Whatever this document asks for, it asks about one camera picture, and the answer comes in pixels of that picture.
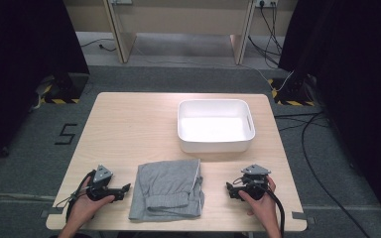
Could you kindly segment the grey pants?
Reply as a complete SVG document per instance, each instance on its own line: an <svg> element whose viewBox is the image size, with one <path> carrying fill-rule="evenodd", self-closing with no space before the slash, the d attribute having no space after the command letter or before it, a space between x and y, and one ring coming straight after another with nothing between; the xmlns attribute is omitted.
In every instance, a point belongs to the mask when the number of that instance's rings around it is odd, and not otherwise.
<svg viewBox="0 0 381 238"><path fill-rule="evenodd" d="M200 160L161 161L140 165L129 212L132 221L175 221L201 216Z"/></svg>

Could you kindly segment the person's left hand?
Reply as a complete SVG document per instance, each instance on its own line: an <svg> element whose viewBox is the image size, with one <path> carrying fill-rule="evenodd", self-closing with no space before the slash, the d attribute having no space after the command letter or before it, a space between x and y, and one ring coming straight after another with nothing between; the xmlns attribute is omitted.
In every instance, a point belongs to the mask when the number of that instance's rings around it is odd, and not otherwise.
<svg viewBox="0 0 381 238"><path fill-rule="evenodd" d="M78 230L82 225L88 222L100 208L113 200L113 195L106 196L97 201L91 200L87 195L80 197L74 203L65 226L73 231Z"/></svg>

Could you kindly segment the black curtain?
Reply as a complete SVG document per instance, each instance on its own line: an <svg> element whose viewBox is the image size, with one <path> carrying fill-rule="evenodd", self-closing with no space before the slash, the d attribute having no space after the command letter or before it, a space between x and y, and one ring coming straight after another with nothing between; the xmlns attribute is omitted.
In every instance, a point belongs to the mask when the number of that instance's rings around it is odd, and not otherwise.
<svg viewBox="0 0 381 238"><path fill-rule="evenodd" d="M47 76L87 73L64 0L0 0L0 151Z"/></svg>
<svg viewBox="0 0 381 238"><path fill-rule="evenodd" d="M280 68L310 74L381 203L381 0L297 0Z"/></svg>

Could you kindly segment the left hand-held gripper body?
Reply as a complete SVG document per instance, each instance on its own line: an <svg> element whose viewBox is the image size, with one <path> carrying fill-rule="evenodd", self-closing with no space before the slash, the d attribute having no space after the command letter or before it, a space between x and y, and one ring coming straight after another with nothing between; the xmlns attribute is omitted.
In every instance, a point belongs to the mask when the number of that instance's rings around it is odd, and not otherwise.
<svg viewBox="0 0 381 238"><path fill-rule="evenodd" d="M86 186L87 196L93 201L100 200L109 195L114 196L114 201L120 200L119 194L123 192L122 189L108 187L112 176L113 172L105 166L99 165L97 169L93 170L90 174L90 180Z"/></svg>

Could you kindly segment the person's right hand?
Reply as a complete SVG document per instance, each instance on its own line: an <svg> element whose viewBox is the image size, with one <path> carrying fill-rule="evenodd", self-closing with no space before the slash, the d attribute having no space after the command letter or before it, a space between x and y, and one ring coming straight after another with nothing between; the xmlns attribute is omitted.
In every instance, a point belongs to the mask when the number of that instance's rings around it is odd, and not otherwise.
<svg viewBox="0 0 381 238"><path fill-rule="evenodd" d="M254 215L266 231L279 231L276 202L267 192L258 200L255 200L243 190L240 190L238 194L249 204L250 208L247 210L249 216Z"/></svg>

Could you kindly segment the stand base with hazard tape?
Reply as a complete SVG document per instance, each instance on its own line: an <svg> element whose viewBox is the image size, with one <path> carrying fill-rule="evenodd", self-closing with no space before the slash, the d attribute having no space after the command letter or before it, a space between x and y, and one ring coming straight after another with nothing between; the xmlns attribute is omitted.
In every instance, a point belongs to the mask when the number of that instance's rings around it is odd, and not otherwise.
<svg viewBox="0 0 381 238"><path fill-rule="evenodd" d="M314 106L315 101L303 82L291 82L287 77L268 79L276 104L290 106Z"/></svg>
<svg viewBox="0 0 381 238"><path fill-rule="evenodd" d="M67 79L49 76L43 81L42 103L77 104L88 82L86 73L69 73Z"/></svg>

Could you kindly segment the white wall socket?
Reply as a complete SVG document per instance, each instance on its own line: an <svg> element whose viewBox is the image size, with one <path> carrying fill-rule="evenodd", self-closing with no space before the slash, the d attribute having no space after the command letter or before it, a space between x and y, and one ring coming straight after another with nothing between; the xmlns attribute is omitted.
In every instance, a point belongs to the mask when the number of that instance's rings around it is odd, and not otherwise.
<svg viewBox="0 0 381 238"><path fill-rule="evenodd" d="M257 8L275 8L278 0L254 0L254 3Z"/></svg>

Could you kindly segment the white plastic bin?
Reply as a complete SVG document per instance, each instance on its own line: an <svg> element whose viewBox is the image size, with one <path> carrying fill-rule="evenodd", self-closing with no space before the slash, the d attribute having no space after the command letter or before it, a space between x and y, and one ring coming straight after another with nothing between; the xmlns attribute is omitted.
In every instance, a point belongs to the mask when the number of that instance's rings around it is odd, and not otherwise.
<svg viewBox="0 0 381 238"><path fill-rule="evenodd" d="M177 122L186 153L240 153L256 136L250 108L241 99L184 100Z"/></svg>

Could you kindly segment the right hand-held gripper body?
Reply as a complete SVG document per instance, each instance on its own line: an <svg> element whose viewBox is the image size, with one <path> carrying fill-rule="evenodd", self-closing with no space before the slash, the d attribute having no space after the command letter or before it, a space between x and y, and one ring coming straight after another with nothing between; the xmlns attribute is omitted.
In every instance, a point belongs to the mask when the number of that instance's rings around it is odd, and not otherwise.
<svg viewBox="0 0 381 238"><path fill-rule="evenodd" d="M255 200L260 199L269 189L267 175L270 171L258 165L251 165L241 172L242 176L232 183L234 186L232 192L243 190Z"/></svg>

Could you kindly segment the grey tape piece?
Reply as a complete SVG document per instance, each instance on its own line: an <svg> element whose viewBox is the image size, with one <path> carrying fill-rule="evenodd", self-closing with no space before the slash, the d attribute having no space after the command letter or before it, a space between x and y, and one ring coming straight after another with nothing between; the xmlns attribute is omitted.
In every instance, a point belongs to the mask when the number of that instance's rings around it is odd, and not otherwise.
<svg viewBox="0 0 381 238"><path fill-rule="evenodd" d="M51 207L47 210L42 210L40 216L41 216L41 218L47 218L51 214L60 214L60 211L55 207Z"/></svg>
<svg viewBox="0 0 381 238"><path fill-rule="evenodd" d="M304 220L306 221L309 225L313 225L313 224L316 224L316 219L314 217L310 217L310 216L307 216L305 213L303 212L296 212L296 211L293 211L292 212L292 218L293 219L296 219L296 220Z"/></svg>

